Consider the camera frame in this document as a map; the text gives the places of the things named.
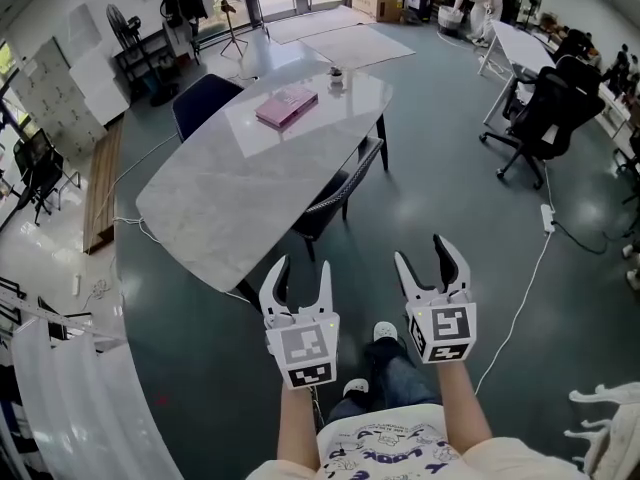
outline blue jeans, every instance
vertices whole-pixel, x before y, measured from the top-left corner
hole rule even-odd
[[[441,404],[440,397],[425,386],[422,375],[406,357],[406,353],[399,353],[391,359],[386,358],[382,363],[379,368],[374,369],[372,388],[374,391],[379,388],[385,409],[417,404]],[[371,396],[373,393],[347,393],[329,414],[327,424],[367,413],[372,403]]]

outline floor mat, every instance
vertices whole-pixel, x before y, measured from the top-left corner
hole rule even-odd
[[[347,69],[361,68],[416,53],[365,25],[332,30],[301,41],[334,64]]]
[[[360,23],[375,23],[375,20],[360,11],[341,5],[330,11],[316,12],[269,23],[269,34],[271,34],[271,39],[277,43],[285,44],[302,37],[353,27]]]

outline white shoe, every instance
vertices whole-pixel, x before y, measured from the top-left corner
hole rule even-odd
[[[378,322],[373,328],[373,341],[380,338],[393,338],[398,341],[398,329],[390,322]]]
[[[628,260],[629,258],[631,258],[632,255],[633,255],[633,245],[631,244],[625,245],[622,248],[622,257]]]
[[[367,379],[351,379],[347,382],[342,390],[342,398],[347,396],[349,391],[362,391],[363,393],[369,392],[369,383]]]
[[[640,290],[640,279],[638,279],[637,275],[638,275],[637,270],[629,270],[626,276],[627,282],[629,283],[629,286],[631,286],[631,289],[634,292],[637,292],[638,290]]]

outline pink box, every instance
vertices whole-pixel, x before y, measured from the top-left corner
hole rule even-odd
[[[283,128],[318,101],[318,93],[301,85],[291,85],[281,89],[256,109],[256,116],[262,121]]]

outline yellow and black bin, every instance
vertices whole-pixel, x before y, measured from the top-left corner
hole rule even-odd
[[[421,21],[431,19],[431,10],[435,0],[407,0],[407,7],[415,12]]]

